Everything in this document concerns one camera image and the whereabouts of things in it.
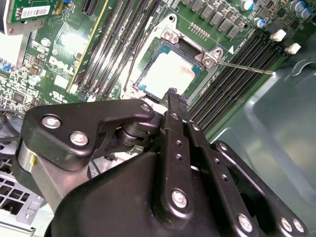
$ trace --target connector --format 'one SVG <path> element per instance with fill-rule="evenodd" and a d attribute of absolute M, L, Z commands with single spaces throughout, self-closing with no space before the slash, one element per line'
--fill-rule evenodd
<path fill-rule="evenodd" d="M 298 43 L 292 44 L 290 47 L 286 48 L 284 51 L 289 54 L 296 54 L 300 50 L 301 46 Z"/>
<path fill-rule="evenodd" d="M 276 42 L 280 42 L 286 36 L 286 32 L 284 30 L 278 30 L 273 35 L 270 36 L 270 39 Z"/>

